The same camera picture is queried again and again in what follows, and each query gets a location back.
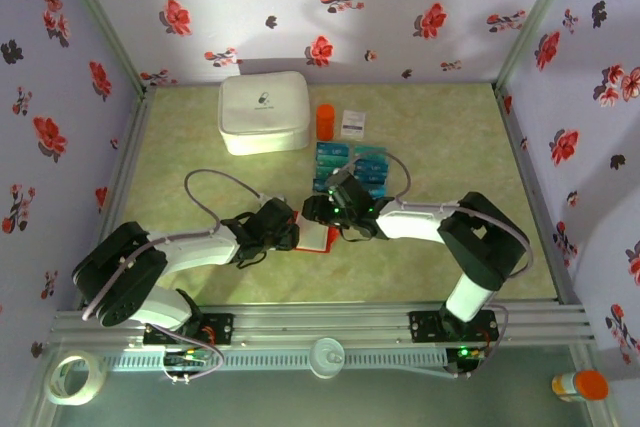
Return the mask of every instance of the tape roll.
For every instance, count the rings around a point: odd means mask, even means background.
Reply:
[[[87,379],[82,387],[74,394],[69,394],[65,387],[67,376],[71,372],[74,362],[84,361],[88,371]],[[64,353],[52,364],[45,377],[49,379],[45,384],[45,391],[49,401],[58,405],[82,405],[93,399],[107,378],[107,366],[104,360],[82,350],[72,350]]]

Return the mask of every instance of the white label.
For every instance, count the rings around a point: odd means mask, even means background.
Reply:
[[[364,138],[364,119],[367,114],[364,112],[356,112],[354,110],[345,110],[342,113],[342,127],[340,129],[341,137],[351,139]]]

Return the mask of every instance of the masking tape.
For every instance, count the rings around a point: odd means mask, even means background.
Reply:
[[[88,370],[85,384],[75,393],[69,395],[65,388],[65,380],[71,371],[72,364],[82,360]],[[107,366],[104,360],[82,350],[64,353],[52,364],[46,379],[47,398],[58,405],[82,405],[93,399],[104,384],[107,377]]]

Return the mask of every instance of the floral wallpaper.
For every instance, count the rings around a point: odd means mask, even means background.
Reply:
[[[555,0],[505,94],[628,426],[640,419],[640,0]]]
[[[535,2],[99,1],[146,85],[158,72],[166,85],[281,70],[310,82],[493,81]]]
[[[135,92],[80,0],[0,9],[0,424],[11,427],[53,316],[73,307],[70,274],[108,202]]]

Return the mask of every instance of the metal bracket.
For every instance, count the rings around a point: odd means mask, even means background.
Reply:
[[[202,320],[192,337],[211,345],[231,345],[233,334],[233,314],[202,314]],[[145,327],[143,345],[175,345],[180,342],[169,337],[151,325]]]
[[[438,310],[424,310],[409,312],[409,330],[411,341],[416,344],[426,342],[483,342],[485,332],[492,342],[498,340],[498,323],[492,310],[481,310],[465,325],[465,330],[452,338],[452,335],[442,328],[441,315]]]

